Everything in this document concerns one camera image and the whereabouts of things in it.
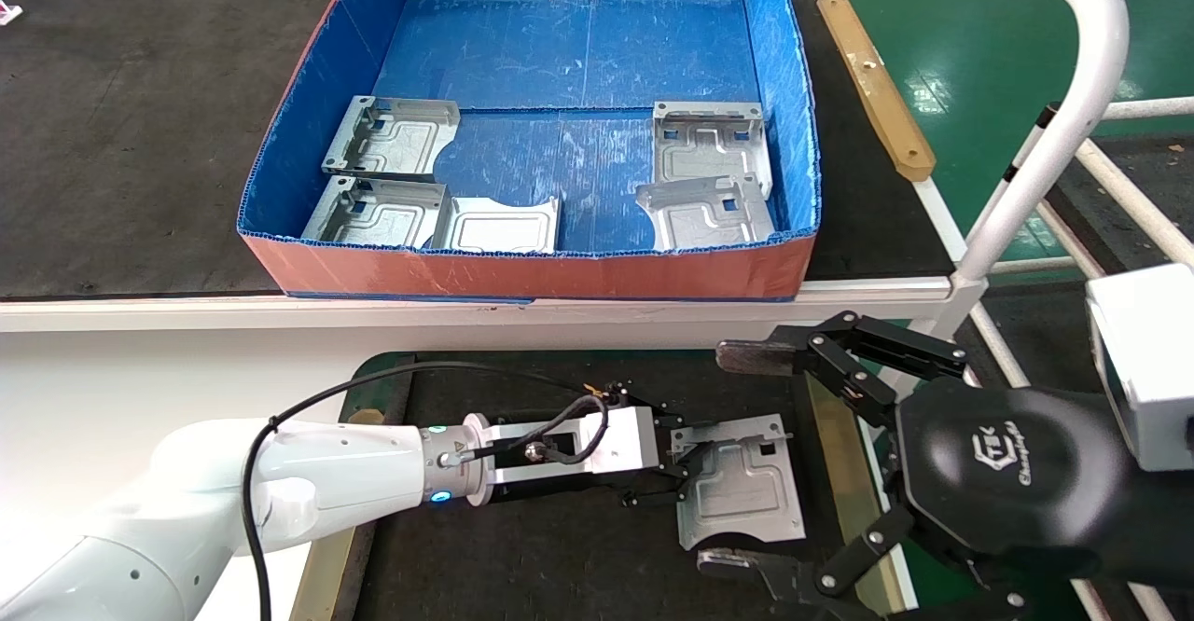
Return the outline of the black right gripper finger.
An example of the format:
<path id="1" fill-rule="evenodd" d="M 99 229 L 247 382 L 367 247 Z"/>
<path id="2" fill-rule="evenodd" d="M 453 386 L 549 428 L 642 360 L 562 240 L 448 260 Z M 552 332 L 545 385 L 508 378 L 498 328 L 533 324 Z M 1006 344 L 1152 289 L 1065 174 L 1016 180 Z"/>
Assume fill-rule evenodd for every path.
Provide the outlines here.
<path id="1" fill-rule="evenodd" d="M 847 594 L 897 545 L 910 537 L 916 516 L 901 505 L 884 512 L 823 565 L 756 551 L 710 548 L 698 552 L 698 571 L 709 577 L 759 580 L 776 615 L 798 620 L 1020 620 L 1027 600 L 1007 586 L 985 588 L 966 600 L 879 615 L 847 600 Z"/>
<path id="2" fill-rule="evenodd" d="M 844 310 L 816 326 L 778 326 L 764 340 L 722 340 L 718 365 L 744 375 L 810 374 L 874 428 L 896 429 L 898 393 L 864 363 L 918 380 L 964 379 L 968 353 L 954 342 Z"/>

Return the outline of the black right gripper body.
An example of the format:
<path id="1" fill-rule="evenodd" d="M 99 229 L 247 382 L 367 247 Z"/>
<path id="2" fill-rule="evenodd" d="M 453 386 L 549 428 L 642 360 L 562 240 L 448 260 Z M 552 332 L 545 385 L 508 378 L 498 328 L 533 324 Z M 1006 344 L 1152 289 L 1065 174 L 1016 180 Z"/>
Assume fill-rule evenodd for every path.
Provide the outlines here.
<path id="1" fill-rule="evenodd" d="M 1190 588 L 1190 472 L 1147 472 L 1107 396 L 935 379 L 896 405 L 901 494 L 974 562 Z"/>

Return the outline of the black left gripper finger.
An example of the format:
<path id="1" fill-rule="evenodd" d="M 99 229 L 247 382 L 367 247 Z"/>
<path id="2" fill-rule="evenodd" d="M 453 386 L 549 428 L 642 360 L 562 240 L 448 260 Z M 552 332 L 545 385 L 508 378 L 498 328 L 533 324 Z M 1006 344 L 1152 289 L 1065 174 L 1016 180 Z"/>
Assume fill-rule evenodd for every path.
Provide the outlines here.
<path id="1" fill-rule="evenodd" d="M 647 428 L 671 431 L 689 428 L 693 420 L 670 402 L 640 396 L 627 380 L 613 380 L 604 386 L 604 401 L 609 405 L 609 425 L 614 435 L 644 434 Z"/>
<path id="2" fill-rule="evenodd" d="M 647 509 L 654 506 L 673 506 L 687 502 L 690 494 L 690 481 L 673 480 L 666 488 L 626 488 L 621 494 L 621 505 L 627 509 Z"/>

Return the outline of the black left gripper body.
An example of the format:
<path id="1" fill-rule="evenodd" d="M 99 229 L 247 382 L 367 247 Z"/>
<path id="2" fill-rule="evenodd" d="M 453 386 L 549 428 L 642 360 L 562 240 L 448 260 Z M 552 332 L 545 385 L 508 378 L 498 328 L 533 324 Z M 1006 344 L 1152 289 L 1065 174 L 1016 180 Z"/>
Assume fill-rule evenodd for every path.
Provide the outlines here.
<path id="1" fill-rule="evenodd" d="M 553 417 L 485 422 L 486 504 L 587 490 L 666 488 L 689 476 L 683 454 L 673 451 L 681 429 L 614 435 L 609 413 L 609 406 L 570 406 Z"/>

